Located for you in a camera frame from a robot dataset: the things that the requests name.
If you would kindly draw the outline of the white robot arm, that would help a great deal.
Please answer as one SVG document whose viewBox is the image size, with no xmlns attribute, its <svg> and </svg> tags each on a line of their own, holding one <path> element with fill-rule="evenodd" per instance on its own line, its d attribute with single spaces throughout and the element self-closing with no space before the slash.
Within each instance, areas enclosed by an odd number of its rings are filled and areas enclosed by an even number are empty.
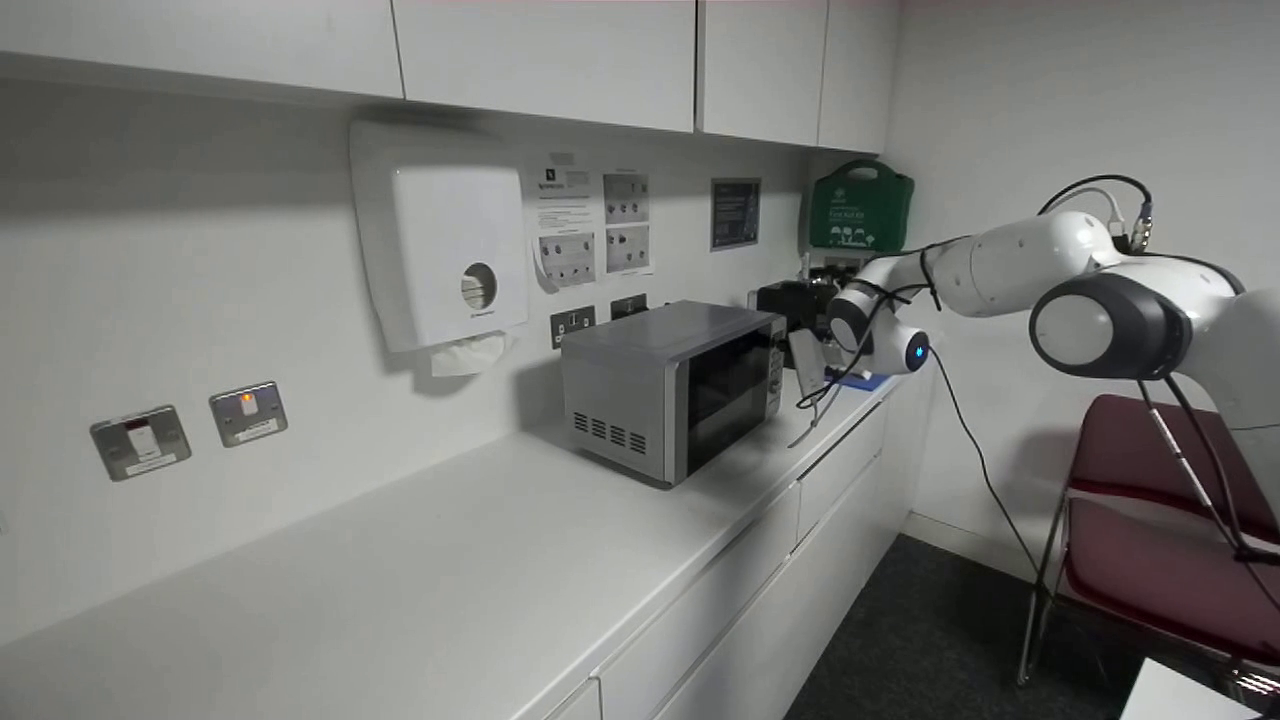
<svg viewBox="0 0 1280 720">
<path fill-rule="evenodd" d="M 1119 254 L 1086 212 L 866 259 L 828 304 L 842 364 L 906 375 L 928 337 L 896 321 L 914 292 L 955 318 L 1027 318 L 1043 364 L 1096 380 L 1189 375 L 1218 413 L 1268 507 L 1280 507 L 1280 296 L 1233 274 Z"/>
</svg>

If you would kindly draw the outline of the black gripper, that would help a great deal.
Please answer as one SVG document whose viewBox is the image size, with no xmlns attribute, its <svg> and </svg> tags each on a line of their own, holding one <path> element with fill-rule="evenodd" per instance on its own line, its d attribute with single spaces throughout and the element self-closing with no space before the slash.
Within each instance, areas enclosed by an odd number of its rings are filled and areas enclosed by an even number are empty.
<svg viewBox="0 0 1280 720">
<path fill-rule="evenodd" d="M 812 330 L 796 330 L 788 337 L 788 352 L 793 352 L 793 367 L 796 367 L 796 384 L 802 398 L 822 393 L 828 389 L 828 352 L 815 339 Z"/>
</svg>

